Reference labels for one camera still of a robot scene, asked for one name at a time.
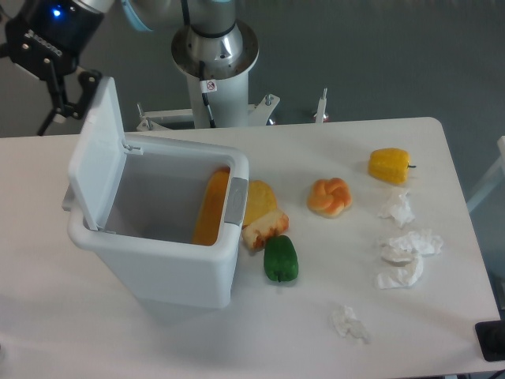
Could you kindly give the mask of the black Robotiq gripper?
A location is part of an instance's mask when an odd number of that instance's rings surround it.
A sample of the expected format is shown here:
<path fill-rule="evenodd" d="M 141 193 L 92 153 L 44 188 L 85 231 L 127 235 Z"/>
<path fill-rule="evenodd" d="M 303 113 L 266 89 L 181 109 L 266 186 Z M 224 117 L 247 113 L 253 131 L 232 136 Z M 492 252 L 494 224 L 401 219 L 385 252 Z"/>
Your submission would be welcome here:
<path fill-rule="evenodd" d="M 6 23 L 6 43 L 0 45 L 0 58 L 9 57 L 47 84 L 52 109 L 38 136 L 43 136 L 56 118 L 81 120 L 88 111 L 103 76 L 77 66 L 103 18 L 102 12 L 81 1 L 26 1 Z M 76 69 L 81 94 L 76 103 L 71 103 L 64 76 Z"/>

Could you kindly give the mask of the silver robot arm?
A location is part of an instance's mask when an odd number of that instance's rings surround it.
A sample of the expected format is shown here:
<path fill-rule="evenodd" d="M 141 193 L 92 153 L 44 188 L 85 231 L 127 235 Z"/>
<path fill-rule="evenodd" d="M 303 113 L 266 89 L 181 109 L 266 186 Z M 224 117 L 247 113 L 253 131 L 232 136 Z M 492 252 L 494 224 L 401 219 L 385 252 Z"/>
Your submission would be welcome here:
<path fill-rule="evenodd" d="M 80 56 L 113 3 L 111 1 L 26 1 L 5 25 L 1 56 L 47 85 L 52 108 L 40 126 L 82 119 L 103 75 L 80 66 Z M 233 1 L 123 1 L 131 25 L 150 32 L 182 22 L 202 36 L 227 34 L 235 26 Z"/>

